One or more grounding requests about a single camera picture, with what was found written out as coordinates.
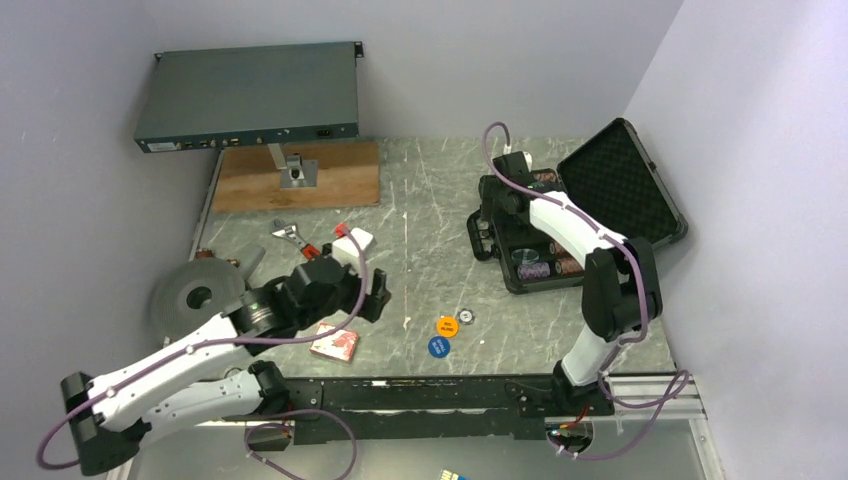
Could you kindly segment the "red playing card deck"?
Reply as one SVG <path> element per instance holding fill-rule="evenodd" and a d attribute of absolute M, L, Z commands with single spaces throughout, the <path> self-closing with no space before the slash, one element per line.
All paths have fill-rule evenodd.
<path fill-rule="evenodd" d="M 332 335 L 314 340 L 309 352 L 323 358 L 350 363 L 355 355 L 360 335 L 352 330 L 339 329 Z"/>

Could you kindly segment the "orange big blind button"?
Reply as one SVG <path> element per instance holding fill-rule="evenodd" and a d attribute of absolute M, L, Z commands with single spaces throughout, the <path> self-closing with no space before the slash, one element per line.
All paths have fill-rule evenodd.
<path fill-rule="evenodd" d="M 455 317 L 442 316 L 436 323 L 436 330 L 442 337 L 453 338 L 459 333 L 460 323 Z"/>

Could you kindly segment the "blue small blind button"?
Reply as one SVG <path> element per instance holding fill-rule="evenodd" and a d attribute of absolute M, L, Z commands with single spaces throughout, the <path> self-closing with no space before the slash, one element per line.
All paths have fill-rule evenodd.
<path fill-rule="evenodd" d="M 428 341 L 427 349 L 432 357 L 442 359 L 450 354 L 451 344 L 446 337 L 434 336 Z"/>

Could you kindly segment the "blue poker chip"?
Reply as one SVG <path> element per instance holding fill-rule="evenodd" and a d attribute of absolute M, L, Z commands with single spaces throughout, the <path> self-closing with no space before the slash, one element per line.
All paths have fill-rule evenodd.
<path fill-rule="evenodd" d="M 463 308 L 457 312 L 456 319 L 462 325 L 471 325 L 475 321 L 475 314 L 472 310 Z"/>

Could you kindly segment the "purple chip stack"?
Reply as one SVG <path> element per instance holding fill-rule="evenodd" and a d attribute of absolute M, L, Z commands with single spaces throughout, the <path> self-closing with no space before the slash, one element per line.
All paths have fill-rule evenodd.
<path fill-rule="evenodd" d="M 551 267 L 547 262 L 521 264 L 516 267 L 520 281 L 543 279 L 551 276 Z"/>

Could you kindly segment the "orange chip stack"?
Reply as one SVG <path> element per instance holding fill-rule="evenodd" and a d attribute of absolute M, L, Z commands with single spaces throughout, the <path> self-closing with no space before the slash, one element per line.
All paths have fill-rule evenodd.
<path fill-rule="evenodd" d="M 558 275 L 568 276 L 583 272 L 583 267 L 573 257 L 561 257 L 554 262 L 554 270 Z"/>

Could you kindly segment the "black poker case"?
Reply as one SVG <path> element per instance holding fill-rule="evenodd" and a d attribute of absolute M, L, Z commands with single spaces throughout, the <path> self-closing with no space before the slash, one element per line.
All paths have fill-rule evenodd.
<path fill-rule="evenodd" d="M 554 168 L 536 168 L 527 155 L 527 171 L 508 169 L 507 176 L 525 187 L 551 187 L 567 193 L 577 206 L 604 226 L 627 238 L 640 237 L 654 250 L 681 240 L 688 223 L 675 205 L 636 130 L 623 118 L 611 121 Z M 494 176 L 478 183 L 480 206 L 469 215 L 466 228 L 473 255 L 478 261 L 498 261 L 506 289 L 513 294 L 579 286 L 583 272 L 562 276 L 554 262 L 572 257 L 563 246 L 529 224 L 517 212 L 518 200 L 505 199 L 507 188 Z M 520 281 L 511 252 L 535 249 L 538 262 L 547 262 L 551 276 Z"/>

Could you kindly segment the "clear dealer button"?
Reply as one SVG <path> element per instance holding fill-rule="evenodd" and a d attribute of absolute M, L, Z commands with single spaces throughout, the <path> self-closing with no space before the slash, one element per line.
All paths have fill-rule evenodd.
<path fill-rule="evenodd" d="M 535 249 L 520 248 L 511 252 L 511 259 L 516 265 L 532 265 L 539 261 L 540 254 Z"/>

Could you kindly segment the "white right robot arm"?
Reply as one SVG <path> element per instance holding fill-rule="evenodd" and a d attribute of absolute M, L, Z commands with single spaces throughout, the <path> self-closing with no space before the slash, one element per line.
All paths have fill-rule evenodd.
<path fill-rule="evenodd" d="M 556 186 L 525 187 L 510 179 L 510 167 L 527 171 L 525 153 L 499 156 L 502 168 L 490 153 L 484 159 L 507 188 L 503 197 L 515 197 L 517 212 L 563 246 L 583 269 L 584 326 L 555 364 L 550 391 L 555 409 L 574 415 L 588 404 L 591 391 L 607 390 L 604 377 L 618 353 L 642 342 L 650 322 L 662 313 L 653 247 L 644 238 L 628 239 L 607 228 Z"/>

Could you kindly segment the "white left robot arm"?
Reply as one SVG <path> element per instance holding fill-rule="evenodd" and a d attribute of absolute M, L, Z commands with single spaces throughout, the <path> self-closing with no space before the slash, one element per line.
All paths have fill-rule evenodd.
<path fill-rule="evenodd" d="M 351 265 L 321 255 L 244 292 L 222 312 L 132 365 L 61 382 L 68 425 L 85 476 L 106 473 L 173 432 L 222 417 L 279 417 L 291 391 L 259 354 L 339 311 L 376 322 L 391 298 L 387 274 L 369 286 Z"/>

